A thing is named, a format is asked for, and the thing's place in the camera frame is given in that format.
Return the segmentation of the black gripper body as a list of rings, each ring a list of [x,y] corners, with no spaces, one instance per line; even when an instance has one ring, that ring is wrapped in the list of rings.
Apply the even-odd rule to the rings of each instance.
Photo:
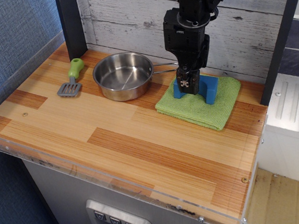
[[[207,66],[210,38],[204,25],[193,25],[172,8],[165,13],[163,33],[165,49],[177,58],[178,70],[190,73]]]

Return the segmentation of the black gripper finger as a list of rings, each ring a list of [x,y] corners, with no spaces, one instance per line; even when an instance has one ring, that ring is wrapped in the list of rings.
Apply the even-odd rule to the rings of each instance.
[[[178,85],[178,89],[181,93],[189,93],[190,92],[190,80],[189,75],[186,73],[182,73],[181,71],[176,72],[176,81]]]
[[[200,77],[200,70],[194,70],[189,73],[189,86],[190,86],[190,93],[196,95],[199,92],[199,77]]]

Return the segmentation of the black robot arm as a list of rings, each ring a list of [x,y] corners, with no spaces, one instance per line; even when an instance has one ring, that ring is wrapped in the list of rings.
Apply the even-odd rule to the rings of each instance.
[[[165,13],[164,45],[177,58],[176,81],[182,93],[199,92],[200,69],[207,65],[210,45],[205,27],[217,18],[221,1],[177,0],[179,7]]]

